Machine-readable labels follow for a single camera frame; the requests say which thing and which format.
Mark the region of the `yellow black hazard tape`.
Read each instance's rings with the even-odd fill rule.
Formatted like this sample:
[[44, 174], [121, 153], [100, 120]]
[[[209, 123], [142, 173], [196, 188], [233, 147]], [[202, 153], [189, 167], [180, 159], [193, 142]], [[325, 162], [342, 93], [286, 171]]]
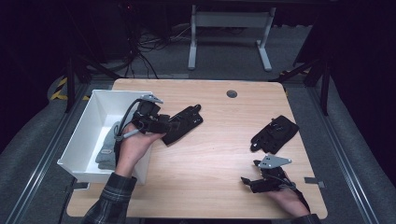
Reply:
[[51, 100], [67, 100], [68, 99], [68, 95], [66, 93], [63, 93], [63, 90], [65, 89], [65, 86], [67, 84], [67, 77], [62, 77], [55, 90], [53, 91], [53, 93], [50, 95], [50, 99]]

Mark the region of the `white box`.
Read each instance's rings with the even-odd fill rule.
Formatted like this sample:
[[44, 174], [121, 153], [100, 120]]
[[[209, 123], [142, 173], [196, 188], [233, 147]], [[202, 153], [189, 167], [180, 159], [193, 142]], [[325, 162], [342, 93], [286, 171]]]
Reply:
[[79, 182], [106, 183], [112, 170], [95, 161], [107, 133], [121, 121], [128, 107], [150, 91], [93, 90], [62, 157], [57, 163]]

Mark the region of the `person's left hand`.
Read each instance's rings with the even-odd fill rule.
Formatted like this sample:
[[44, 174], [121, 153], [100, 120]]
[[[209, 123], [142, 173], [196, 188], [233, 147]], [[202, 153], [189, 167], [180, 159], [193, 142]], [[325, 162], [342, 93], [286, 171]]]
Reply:
[[131, 178], [136, 164], [145, 156], [149, 147], [162, 137], [163, 133], [137, 132], [125, 138], [120, 145], [120, 156], [115, 173], [123, 177]]

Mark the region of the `black glove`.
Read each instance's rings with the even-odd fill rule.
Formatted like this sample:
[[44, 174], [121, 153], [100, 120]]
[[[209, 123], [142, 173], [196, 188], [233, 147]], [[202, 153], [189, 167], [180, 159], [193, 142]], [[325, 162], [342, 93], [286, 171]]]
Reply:
[[276, 154], [299, 131], [299, 126], [284, 117], [272, 119], [250, 140], [250, 150], [262, 150], [265, 153]]
[[169, 119], [171, 123], [177, 123], [177, 128], [172, 128], [164, 137], [163, 142], [169, 146], [199, 126], [204, 119], [199, 114], [200, 105], [188, 106]]

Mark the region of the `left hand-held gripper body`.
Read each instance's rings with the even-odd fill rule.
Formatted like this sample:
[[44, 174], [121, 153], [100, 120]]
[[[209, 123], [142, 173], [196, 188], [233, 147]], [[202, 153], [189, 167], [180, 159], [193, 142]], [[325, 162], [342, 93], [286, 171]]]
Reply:
[[142, 95], [138, 99], [138, 106], [133, 114], [133, 124], [141, 133], [161, 133], [160, 107], [163, 101], [153, 94]]

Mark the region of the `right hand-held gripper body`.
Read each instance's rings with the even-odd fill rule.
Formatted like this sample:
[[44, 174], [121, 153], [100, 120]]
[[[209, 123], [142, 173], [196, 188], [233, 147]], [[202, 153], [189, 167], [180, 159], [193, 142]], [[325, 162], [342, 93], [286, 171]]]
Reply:
[[251, 181], [250, 189], [253, 193], [293, 189], [294, 183], [289, 180], [282, 169], [282, 165], [291, 163], [290, 159], [279, 158], [274, 155], [265, 155], [257, 166], [262, 179]]

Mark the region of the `grey metal desk frame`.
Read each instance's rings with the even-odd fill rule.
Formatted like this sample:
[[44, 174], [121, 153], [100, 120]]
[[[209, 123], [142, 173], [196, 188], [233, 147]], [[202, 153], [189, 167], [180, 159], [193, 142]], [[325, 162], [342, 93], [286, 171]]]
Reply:
[[188, 69], [194, 70], [197, 55], [196, 31], [198, 27], [224, 27], [224, 28], [262, 28], [263, 35], [256, 41], [256, 47], [260, 54], [263, 68], [266, 72], [272, 71], [265, 46], [270, 33], [276, 8], [271, 7], [264, 12], [224, 12], [224, 11], [202, 11], [198, 6], [191, 6], [191, 44], [188, 59]]

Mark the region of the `black metal stand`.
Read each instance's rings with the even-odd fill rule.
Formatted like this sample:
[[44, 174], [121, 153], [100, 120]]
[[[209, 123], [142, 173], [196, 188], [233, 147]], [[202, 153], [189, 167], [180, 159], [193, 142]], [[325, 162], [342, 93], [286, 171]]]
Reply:
[[304, 79], [306, 87], [315, 87], [321, 80], [319, 105], [322, 113], [328, 115], [328, 95], [330, 86], [330, 65], [326, 60], [316, 59], [309, 63], [304, 63], [291, 71], [284, 71], [279, 77], [269, 79], [269, 82], [283, 83], [284, 81], [301, 74], [307, 70], [308, 73]]
[[119, 75], [105, 68], [98, 62], [90, 59], [88, 56], [74, 55], [71, 56], [66, 65], [66, 84], [67, 84], [67, 106], [65, 112], [68, 113], [74, 107], [75, 101], [77, 100], [76, 88], [75, 88], [75, 77], [83, 83], [87, 84], [91, 81], [92, 76], [88, 71], [87, 66], [91, 66], [98, 70], [101, 74], [116, 80], [120, 78]]

